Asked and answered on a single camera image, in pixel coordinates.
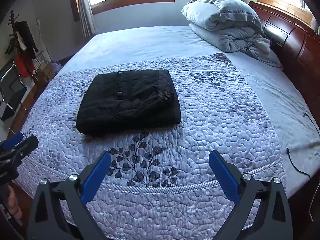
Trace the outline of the person's left hand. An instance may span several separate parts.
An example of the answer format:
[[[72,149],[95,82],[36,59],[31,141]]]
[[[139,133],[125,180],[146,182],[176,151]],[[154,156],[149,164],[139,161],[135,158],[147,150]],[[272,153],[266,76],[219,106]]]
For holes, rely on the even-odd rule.
[[[8,185],[8,190],[9,190],[9,195],[7,198],[7,207],[8,207],[9,213],[13,215],[14,218],[21,219],[22,211],[18,204],[18,200],[16,198],[14,189],[10,185]]]

